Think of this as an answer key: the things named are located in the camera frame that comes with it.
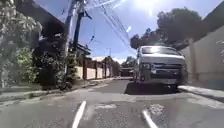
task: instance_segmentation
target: white van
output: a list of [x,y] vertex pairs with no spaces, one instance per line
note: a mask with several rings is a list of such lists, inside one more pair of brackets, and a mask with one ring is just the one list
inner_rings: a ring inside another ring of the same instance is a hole
[[138,84],[160,83],[176,90],[187,81],[186,62],[176,49],[142,46],[137,53],[134,81]]

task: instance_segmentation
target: green foliage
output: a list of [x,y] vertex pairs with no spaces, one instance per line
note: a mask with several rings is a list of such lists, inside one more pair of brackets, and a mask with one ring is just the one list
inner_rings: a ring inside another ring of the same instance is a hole
[[142,35],[131,38],[131,47],[137,49],[144,45],[168,45],[177,47],[186,38],[199,39],[204,32],[204,24],[197,12],[183,9],[173,9],[171,12],[160,12],[157,20],[158,28],[155,31],[147,29]]
[[137,34],[134,35],[131,38],[130,45],[132,48],[137,49],[144,45],[155,45],[159,41],[161,41],[159,33],[157,31],[151,31],[151,29],[148,28],[141,37]]
[[176,8],[171,12],[160,12],[158,28],[167,43],[176,43],[186,38],[197,38],[203,34],[202,18],[187,8]]
[[32,54],[29,48],[21,48],[16,51],[19,76],[21,81],[33,83],[37,79],[38,72],[32,66]]
[[76,52],[69,49],[67,57],[67,74],[66,74],[66,87],[71,88],[76,82]]
[[39,69],[39,82],[44,89],[63,87],[65,80],[64,56],[61,36],[45,38],[39,41],[33,51],[34,66]]
[[35,75],[32,74],[30,51],[27,51],[27,47],[33,41],[33,34],[39,33],[42,27],[31,17],[17,12],[15,2],[16,0],[0,1],[0,79],[17,81],[16,72],[19,70],[22,79],[31,82]]
[[135,67],[136,64],[137,64],[137,60],[132,56],[128,56],[126,61],[122,63],[121,66],[123,68],[132,68],[132,67]]

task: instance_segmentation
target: sky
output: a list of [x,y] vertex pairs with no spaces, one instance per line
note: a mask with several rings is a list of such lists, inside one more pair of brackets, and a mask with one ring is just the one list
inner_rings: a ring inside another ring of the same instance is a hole
[[[71,0],[35,0],[37,4],[49,11],[61,21],[65,21]],[[114,30],[106,22],[102,10],[93,7],[91,0],[87,6],[87,12],[93,18],[84,17],[81,22],[79,41],[88,45],[91,49],[91,56],[111,55],[120,63],[127,56],[136,56],[136,51],[130,47],[127,36],[122,36],[122,41]],[[173,8],[187,7],[197,11],[204,18],[223,0],[103,0],[113,9],[128,33],[129,39],[135,35],[142,35],[147,28],[157,28],[157,14],[160,11],[168,12]]]

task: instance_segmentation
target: street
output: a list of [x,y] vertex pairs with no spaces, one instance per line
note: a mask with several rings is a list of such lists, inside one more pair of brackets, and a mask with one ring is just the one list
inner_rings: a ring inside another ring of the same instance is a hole
[[147,128],[145,109],[158,128],[223,128],[223,103],[169,88],[138,88],[125,79],[0,108],[0,126],[71,128],[82,101],[87,105],[80,128]]

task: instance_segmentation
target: van wheel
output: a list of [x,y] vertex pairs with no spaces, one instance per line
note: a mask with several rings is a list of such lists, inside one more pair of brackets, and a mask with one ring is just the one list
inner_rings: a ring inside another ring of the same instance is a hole
[[175,85],[170,85],[170,89],[171,89],[171,91],[172,92],[178,92],[178,85],[177,84],[175,84]]

